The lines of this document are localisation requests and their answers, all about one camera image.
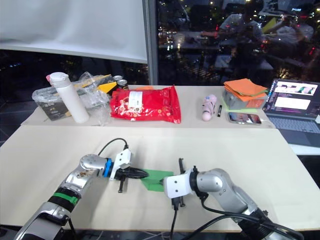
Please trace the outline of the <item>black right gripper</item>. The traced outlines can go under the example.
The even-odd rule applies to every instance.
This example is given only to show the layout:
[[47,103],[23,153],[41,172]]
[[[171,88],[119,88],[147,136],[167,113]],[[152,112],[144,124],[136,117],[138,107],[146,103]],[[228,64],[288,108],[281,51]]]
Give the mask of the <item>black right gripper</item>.
[[[178,163],[179,163],[179,170],[180,170],[180,174],[184,174],[185,173],[185,169],[183,166],[183,158],[179,158],[178,159]],[[158,184],[160,186],[164,186],[164,179],[159,180]],[[184,201],[184,197],[180,196],[180,197],[175,197],[171,199],[171,204],[173,206],[174,209],[179,209],[179,207],[185,207],[185,201]]]

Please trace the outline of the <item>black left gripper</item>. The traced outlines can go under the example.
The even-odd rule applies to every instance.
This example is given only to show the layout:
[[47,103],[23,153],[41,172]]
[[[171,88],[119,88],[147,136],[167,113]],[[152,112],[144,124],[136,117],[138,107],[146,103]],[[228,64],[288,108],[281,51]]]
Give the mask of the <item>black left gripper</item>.
[[123,192],[124,183],[128,175],[131,179],[143,179],[147,177],[148,173],[140,168],[135,167],[128,167],[125,169],[119,168],[115,173],[115,179],[120,181],[118,193]]

